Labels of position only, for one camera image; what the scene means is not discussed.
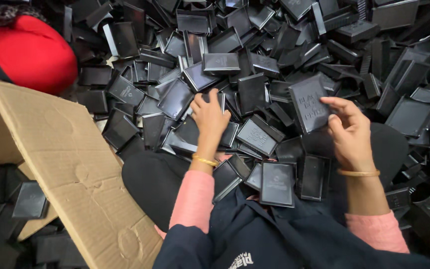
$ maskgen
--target red fabric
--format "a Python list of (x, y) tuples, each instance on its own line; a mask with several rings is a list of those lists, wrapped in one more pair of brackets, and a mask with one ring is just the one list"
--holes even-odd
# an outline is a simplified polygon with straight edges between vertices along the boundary
[(0, 27), (0, 66), (16, 85), (57, 94), (77, 77), (77, 60), (67, 42), (31, 16)]

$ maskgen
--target right hand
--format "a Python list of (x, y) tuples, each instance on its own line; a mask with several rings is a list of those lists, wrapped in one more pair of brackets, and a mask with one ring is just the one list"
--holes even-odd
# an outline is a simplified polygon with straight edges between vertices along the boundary
[(337, 111), (328, 118), (328, 132), (334, 141), (334, 154), (343, 169), (374, 172), (371, 149), (371, 122), (351, 101), (338, 97), (321, 97), (322, 103)]
[(231, 114), (228, 110), (222, 111), (217, 94), (218, 89), (212, 89), (208, 93), (210, 102), (207, 103), (203, 100), (202, 94), (198, 93), (190, 103), (194, 111), (192, 118), (197, 123), (200, 136), (213, 136), (220, 139), (230, 121)]

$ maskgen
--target cardboard box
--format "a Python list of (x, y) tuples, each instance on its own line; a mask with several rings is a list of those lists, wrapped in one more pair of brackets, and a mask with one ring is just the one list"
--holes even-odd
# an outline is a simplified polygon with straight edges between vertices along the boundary
[(0, 164), (23, 161), (91, 269), (152, 267), (162, 239), (87, 109), (0, 81)]

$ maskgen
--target pink shirt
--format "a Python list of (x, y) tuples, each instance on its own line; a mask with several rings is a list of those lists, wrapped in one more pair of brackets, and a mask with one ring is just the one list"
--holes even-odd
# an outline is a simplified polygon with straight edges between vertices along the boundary
[[(188, 171), (180, 186), (173, 208), (169, 229), (182, 224), (196, 226), (208, 233), (210, 213), (213, 205), (215, 181), (212, 176), (200, 171)], [(393, 212), (381, 216), (359, 216), (346, 214), (348, 229), (378, 250), (409, 253)], [(162, 237), (165, 233), (156, 227)]]

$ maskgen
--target bracelet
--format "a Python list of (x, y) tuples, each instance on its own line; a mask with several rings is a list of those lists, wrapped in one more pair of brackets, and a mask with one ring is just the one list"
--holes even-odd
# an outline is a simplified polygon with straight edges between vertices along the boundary
[(209, 161), (209, 160), (200, 158), (200, 156), (197, 155), (196, 153), (192, 154), (192, 159), (196, 159), (199, 162), (203, 162), (203, 163), (211, 165), (213, 167), (217, 167), (218, 166), (218, 162), (217, 161)]
[(353, 172), (338, 168), (338, 174), (348, 177), (376, 177), (379, 176), (381, 172), (377, 169), (374, 172)]

